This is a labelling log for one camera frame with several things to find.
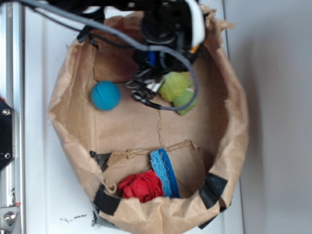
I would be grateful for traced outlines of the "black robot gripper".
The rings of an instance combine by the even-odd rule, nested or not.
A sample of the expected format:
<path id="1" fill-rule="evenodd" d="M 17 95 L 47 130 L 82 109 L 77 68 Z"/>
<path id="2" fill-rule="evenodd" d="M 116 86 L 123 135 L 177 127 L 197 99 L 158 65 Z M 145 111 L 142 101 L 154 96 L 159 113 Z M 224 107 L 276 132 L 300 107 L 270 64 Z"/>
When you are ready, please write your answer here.
<path id="1" fill-rule="evenodd" d="M 134 61 L 139 65 L 127 87 L 133 89 L 132 98 L 150 102 L 164 86 L 165 76 L 170 72 L 188 72 L 199 56 L 202 43 L 195 46 L 184 36 L 165 40 L 145 39 L 136 48 Z"/>

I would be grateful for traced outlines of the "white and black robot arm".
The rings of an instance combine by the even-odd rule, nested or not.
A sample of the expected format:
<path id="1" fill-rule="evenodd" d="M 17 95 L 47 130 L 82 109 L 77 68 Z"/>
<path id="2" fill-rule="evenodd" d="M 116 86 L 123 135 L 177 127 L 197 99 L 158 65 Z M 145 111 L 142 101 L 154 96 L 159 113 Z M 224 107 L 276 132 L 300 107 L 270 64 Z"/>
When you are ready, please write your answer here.
<path id="1" fill-rule="evenodd" d="M 133 79 L 134 100 L 155 109 L 161 106 L 150 100 L 164 83 L 169 72 L 185 72 L 198 57 L 205 39 L 202 10 L 196 0 L 51 0 L 49 3 L 67 12 L 93 20 L 104 19 L 100 11 L 85 13 L 88 7 L 111 6 L 121 11 L 141 11 L 141 47 L 134 59 L 139 65 Z"/>

